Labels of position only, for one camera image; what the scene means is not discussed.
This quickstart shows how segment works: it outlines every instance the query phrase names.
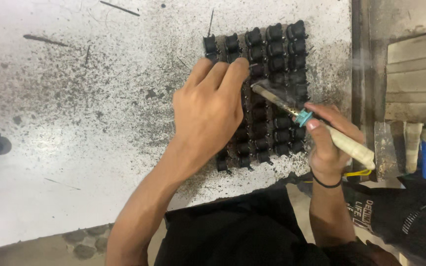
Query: hand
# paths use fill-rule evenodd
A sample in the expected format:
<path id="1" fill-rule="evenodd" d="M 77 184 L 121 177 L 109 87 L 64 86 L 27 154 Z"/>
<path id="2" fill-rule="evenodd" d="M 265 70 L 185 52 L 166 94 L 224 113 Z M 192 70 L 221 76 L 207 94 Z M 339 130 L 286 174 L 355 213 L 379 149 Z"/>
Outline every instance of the hand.
<path id="1" fill-rule="evenodd" d="M 249 75 L 249 63 L 238 58 L 232 64 L 201 58 L 185 85 L 174 93 L 175 136 L 171 143 L 186 150 L 197 171 L 219 152 L 243 119 L 241 86 Z"/>
<path id="2" fill-rule="evenodd" d="M 306 103 L 305 107 L 327 120 L 336 130 L 341 131 L 358 143 L 363 143 L 363 133 L 359 131 L 357 126 L 347 121 L 336 106 L 329 107 Z M 315 147 L 311 150 L 309 157 L 313 174 L 323 184 L 337 184 L 350 158 L 349 155 L 336 148 L 323 122 L 311 119 L 307 122 L 307 130 L 315 142 Z"/>

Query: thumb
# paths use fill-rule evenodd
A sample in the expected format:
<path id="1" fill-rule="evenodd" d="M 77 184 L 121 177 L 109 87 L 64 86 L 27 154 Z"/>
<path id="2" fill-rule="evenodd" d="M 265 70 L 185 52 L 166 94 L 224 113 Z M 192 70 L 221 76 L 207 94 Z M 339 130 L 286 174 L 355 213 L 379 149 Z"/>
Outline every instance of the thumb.
<path id="1" fill-rule="evenodd" d="M 317 153 L 330 155 L 335 152 L 330 132 L 322 122 L 314 118 L 311 119 L 307 122 L 307 130 L 315 142 Z"/>

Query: person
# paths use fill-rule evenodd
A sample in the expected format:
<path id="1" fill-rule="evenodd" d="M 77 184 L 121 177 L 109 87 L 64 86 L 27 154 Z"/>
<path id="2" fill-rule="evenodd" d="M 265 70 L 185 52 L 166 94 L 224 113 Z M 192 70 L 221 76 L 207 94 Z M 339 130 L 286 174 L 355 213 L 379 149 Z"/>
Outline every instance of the person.
<path id="1" fill-rule="evenodd" d="M 245 58 L 232 64 L 201 58 L 174 93 L 175 135 L 116 219 L 106 265 L 148 264 L 147 247 L 176 189 L 219 152 L 240 125 L 240 91 L 248 69 Z M 363 142 L 363 134 L 337 108 L 305 106 Z M 349 156 L 333 145 L 322 122 L 311 119 L 306 127 L 315 142 L 309 163 L 315 176 L 310 224 L 316 245 L 305 241 L 284 189 L 266 190 L 168 212 L 168 231 L 155 265 L 399 265 L 390 253 L 356 240 L 340 186 Z"/>

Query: left hand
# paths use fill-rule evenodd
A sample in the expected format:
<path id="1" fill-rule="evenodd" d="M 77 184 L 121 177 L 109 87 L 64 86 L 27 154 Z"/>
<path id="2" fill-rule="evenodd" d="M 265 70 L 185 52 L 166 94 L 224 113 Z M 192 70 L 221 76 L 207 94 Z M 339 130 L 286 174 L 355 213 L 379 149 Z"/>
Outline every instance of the left hand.
<path id="1" fill-rule="evenodd" d="M 249 75 L 249 63 L 238 58 L 232 64 L 201 58 L 185 85 L 174 93 L 175 143 L 186 152 L 194 171 L 219 152 L 243 119 L 241 86 Z"/>

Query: right hand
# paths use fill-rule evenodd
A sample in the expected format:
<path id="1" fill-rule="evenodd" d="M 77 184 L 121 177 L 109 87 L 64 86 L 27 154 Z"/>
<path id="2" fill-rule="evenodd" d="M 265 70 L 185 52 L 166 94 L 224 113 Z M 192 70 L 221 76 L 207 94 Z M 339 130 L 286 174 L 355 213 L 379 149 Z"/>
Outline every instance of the right hand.
<path id="1" fill-rule="evenodd" d="M 363 143 L 363 133 L 359 131 L 357 126 L 342 116 L 336 106 L 305 103 L 305 107 L 327 120 L 336 130 L 341 131 L 358 143 Z M 309 156 L 309 164 L 313 174 L 323 184 L 337 184 L 350 156 L 333 144 L 331 135 L 323 122 L 314 118 L 309 120 L 307 131 L 315 142 Z"/>

